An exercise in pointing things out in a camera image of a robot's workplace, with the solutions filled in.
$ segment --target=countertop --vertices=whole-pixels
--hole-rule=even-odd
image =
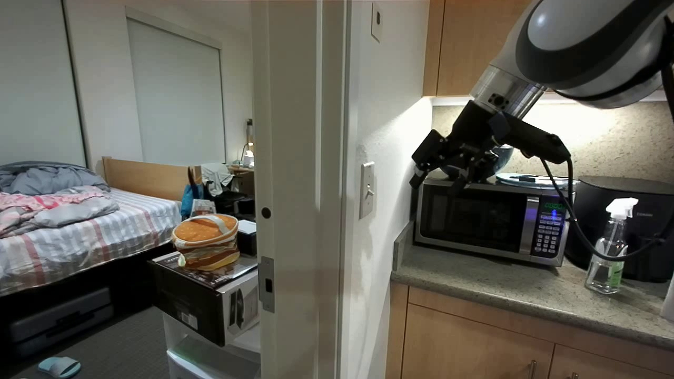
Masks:
[[[394,281],[508,308],[512,311],[674,349],[674,322],[662,318],[668,281],[623,279],[618,294],[583,287],[586,270],[536,267],[413,243],[407,224],[394,247]]]

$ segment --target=black cable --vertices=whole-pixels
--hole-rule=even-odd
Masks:
[[[635,255],[653,249],[654,243],[659,243],[662,237],[651,239],[651,241],[645,243],[643,249],[632,250],[632,252],[625,252],[625,255],[622,255],[622,256],[609,256],[609,255],[598,252],[598,250],[592,247],[592,241],[587,239],[587,236],[583,234],[583,230],[581,230],[581,224],[578,224],[578,221],[576,221],[576,215],[574,215],[574,211],[572,211],[572,161],[566,160],[566,171],[568,171],[568,185],[566,185],[566,187],[568,187],[568,198],[566,198],[566,196],[561,194],[561,189],[558,187],[558,183],[555,183],[555,178],[553,178],[553,174],[552,174],[552,171],[550,171],[550,165],[548,165],[548,161],[546,161],[544,158],[540,158],[540,163],[544,163],[544,169],[546,169],[546,173],[548,173],[548,177],[550,177],[550,180],[552,180],[552,187],[553,187],[555,194],[561,198],[561,202],[565,202],[565,205],[566,205],[566,211],[568,211],[568,215],[571,215],[568,221],[571,221],[572,230],[576,231],[581,243],[583,243],[592,255],[595,255],[595,256],[599,256],[599,259],[604,259],[604,260],[628,260],[628,259],[632,259],[632,256],[635,256]]]

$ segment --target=basket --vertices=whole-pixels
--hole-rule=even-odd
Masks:
[[[230,215],[198,215],[172,227],[172,247],[181,252],[178,264],[216,272],[238,260],[238,219]]]

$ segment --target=wooden headboard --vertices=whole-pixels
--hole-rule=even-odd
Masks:
[[[108,185],[124,192],[181,199],[188,185],[188,165],[115,160],[110,155],[102,155],[100,165]],[[195,183],[200,183],[200,165],[189,169]]]

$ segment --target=power cord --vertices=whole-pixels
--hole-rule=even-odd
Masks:
[[[632,256],[635,256],[635,255],[639,255],[639,252],[647,252],[649,249],[653,249],[654,243],[662,243],[666,237],[663,237],[663,234],[672,227],[672,223],[674,223],[674,216],[670,216],[670,223],[663,227],[663,231],[659,234],[659,237],[654,237],[654,239],[651,239],[649,243],[645,243],[643,249],[638,249],[638,250],[632,250],[632,252],[625,252],[625,255],[622,255],[622,256],[609,256],[609,255],[604,255],[604,252],[598,252],[593,247],[592,247],[592,241],[587,239],[587,236],[583,234],[583,230],[581,230],[581,224],[578,224],[578,221],[576,221],[576,215],[574,215],[574,211],[572,211],[572,161],[571,160],[566,160],[566,174],[568,174],[568,196],[565,196],[565,192],[558,187],[558,183],[555,183],[555,178],[553,178],[553,174],[552,174],[552,171],[550,171],[550,165],[548,165],[548,161],[540,158],[540,163],[544,163],[544,169],[546,169],[546,173],[548,173],[548,177],[550,177],[550,183],[552,183],[552,187],[553,187],[553,192],[561,198],[561,202],[565,202],[565,205],[566,205],[566,211],[568,211],[568,215],[571,215],[571,224],[572,224],[572,230],[576,231],[576,236],[578,236],[578,239],[581,239],[581,243],[592,252],[592,255],[595,255],[595,256],[599,256],[599,259],[604,259],[604,260],[628,260],[628,259],[632,259]]]

